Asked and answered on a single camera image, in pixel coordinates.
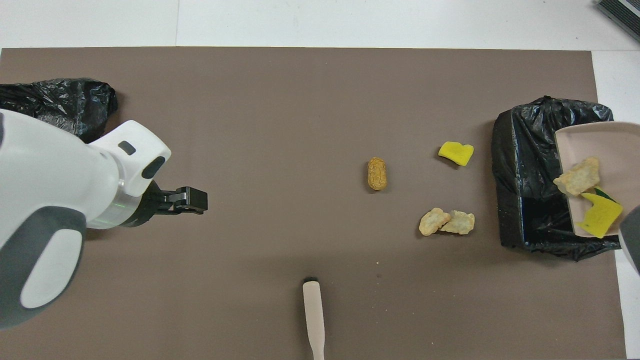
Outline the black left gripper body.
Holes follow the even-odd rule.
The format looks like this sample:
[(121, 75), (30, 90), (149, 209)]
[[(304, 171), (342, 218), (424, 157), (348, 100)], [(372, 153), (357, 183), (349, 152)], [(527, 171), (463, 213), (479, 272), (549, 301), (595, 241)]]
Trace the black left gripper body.
[(175, 190), (162, 190), (155, 180), (151, 180), (146, 191), (142, 194), (135, 211), (128, 217), (122, 226), (133, 228), (147, 223), (154, 215), (176, 215), (172, 210), (174, 202), (169, 196), (175, 195)]

